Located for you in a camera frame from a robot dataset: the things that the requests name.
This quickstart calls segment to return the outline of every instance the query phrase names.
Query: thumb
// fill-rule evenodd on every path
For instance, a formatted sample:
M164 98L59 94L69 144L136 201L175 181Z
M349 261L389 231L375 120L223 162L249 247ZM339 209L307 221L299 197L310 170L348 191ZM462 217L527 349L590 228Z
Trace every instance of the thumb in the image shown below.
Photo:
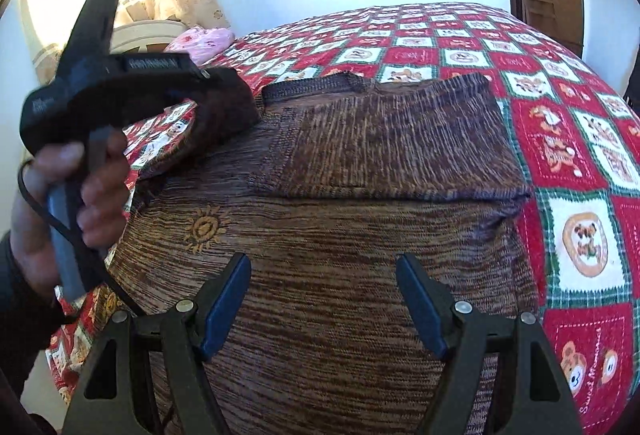
M38 202L44 202L47 190L75 172L82 161L84 145L70 142L66 145L49 144L42 148L24 174L24 185Z

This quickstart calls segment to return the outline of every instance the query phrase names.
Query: black clamp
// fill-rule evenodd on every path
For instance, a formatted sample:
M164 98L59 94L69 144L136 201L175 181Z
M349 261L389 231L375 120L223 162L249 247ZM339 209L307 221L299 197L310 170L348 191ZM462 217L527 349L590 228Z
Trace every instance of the black clamp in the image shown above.
M153 316L114 312L84 362L62 433L161 434L149 352L162 352L183 433L229 434L203 363L222 349L250 278L251 261L236 253L194 299Z
M446 364L416 433L465 433L490 354L498 355L498 371L486 435L582 433L567 381L533 314L508 319L455 301L412 255L398 259L396 279L422 344Z

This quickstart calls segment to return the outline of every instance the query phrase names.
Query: sun emblem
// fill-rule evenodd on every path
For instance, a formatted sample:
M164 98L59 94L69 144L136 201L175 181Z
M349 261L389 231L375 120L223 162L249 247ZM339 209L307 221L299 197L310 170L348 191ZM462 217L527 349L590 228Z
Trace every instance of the sun emblem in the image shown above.
M220 243L220 236L226 233L226 226L229 224L227 214L227 211L220 212L220 206L199 209L198 215L189 219L189 226L185 229L186 249L197 255L205 247Z
M106 303L104 304L105 316L108 318L120 307L123 307L124 303L120 301L118 295L114 292L110 292L107 296Z

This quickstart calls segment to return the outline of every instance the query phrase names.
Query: bedspread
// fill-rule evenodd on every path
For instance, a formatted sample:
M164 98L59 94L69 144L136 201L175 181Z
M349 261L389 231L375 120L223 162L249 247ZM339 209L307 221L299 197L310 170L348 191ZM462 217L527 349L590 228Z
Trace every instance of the bedspread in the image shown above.
M272 82L344 70L381 82L484 74L535 188L518 230L543 328L585 432L606 432L640 379L640 119L588 66L510 14L473 3L307 18L236 40L210 65L236 68L256 96ZM180 141L193 107L127 129L132 192L140 168ZM95 290L79 322L52 339L49 364L67 400L116 304Z

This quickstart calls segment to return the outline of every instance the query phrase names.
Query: blue clamp pad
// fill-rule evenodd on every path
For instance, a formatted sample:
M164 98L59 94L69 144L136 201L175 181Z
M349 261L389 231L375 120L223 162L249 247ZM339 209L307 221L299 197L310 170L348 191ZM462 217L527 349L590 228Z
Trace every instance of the blue clamp pad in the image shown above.
M455 326L451 307L455 301L448 288L429 278L413 255L396 261L396 281L424 347L444 361L450 355L445 336Z
M250 280L251 261L244 253L235 253L222 274L207 281L198 292L195 328L204 361L225 344Z

